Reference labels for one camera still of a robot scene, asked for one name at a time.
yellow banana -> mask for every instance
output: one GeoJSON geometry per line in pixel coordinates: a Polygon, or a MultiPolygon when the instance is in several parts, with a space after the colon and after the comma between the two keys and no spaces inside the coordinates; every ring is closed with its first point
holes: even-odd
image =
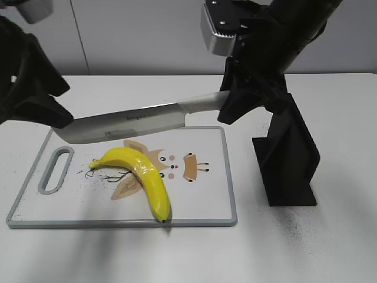
{"type": "Polygon", "coordinates": [[[131,170],[143,184],[153,215],[165,223],[170,213],[170,201],[160,172],[151,160],[129,147],[110,149],[100,160],[89,164],[90,169],[103,166],[124,167],[131,170]]]}

black stand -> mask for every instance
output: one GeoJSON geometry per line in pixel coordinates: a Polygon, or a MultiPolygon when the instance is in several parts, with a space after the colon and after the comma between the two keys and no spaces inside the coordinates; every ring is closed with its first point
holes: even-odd
{"type": "Polygon", "coordinates": [[[309,183],[319,152],[294,101],[253,144],[270,206],[317,205],[309,183]]]}

cartoon ear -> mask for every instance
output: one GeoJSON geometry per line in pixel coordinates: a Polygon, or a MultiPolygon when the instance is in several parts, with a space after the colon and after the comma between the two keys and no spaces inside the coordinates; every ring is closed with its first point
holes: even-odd
{"type": "Polygon", "coordinates": [[[144,154],[147,154],[149,151],[145,145],[134,140],[124,140],[124,147],[136,149],[139,152],[144,153],[144,154]]]}
{"type": "Polygon", "coordinates": [[[125,180],[118,184],[117,189],[113,193],[111,199],[116,200],[126,198],[127,196],[131,196],[137,193],[142,188],[143,186],[135,177],[135,175],[131,175],[130,177],[125,178],[125,180]]]}

cutting board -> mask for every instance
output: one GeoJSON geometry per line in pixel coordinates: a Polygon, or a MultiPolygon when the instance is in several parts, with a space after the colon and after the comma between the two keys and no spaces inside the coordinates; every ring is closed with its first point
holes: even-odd
{"type": "Polygon", "coordinates": [[[94,144],[68,144],[51,130],[6,221],[10,228],[233,226],[224,130],[185,127],[94,144]],[[144,189],[127,169],[89,170],[93,159],[124,146],[146,154],[160,171],[170,221],[153,218],[144,189]]]}

white table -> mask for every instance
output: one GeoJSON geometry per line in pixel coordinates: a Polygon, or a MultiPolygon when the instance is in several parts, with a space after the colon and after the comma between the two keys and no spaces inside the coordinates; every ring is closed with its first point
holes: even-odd
{"type": "MultiPolygon", "coordinates": [[[[221,76],[66,77],[59,101],[75,117],[218,90],[221,76]]],[[[239,222],[232,228],[11,230],[9,208],[48,127],[0,126],[0,282],[376,282],[377,80],[373,74],[288,75],[321,153],[318,206],[270,208],[251,137],[257,109],[225,128],[239,222]]],[[[217,113],[189,126],[219,125],[217,113]]]]}

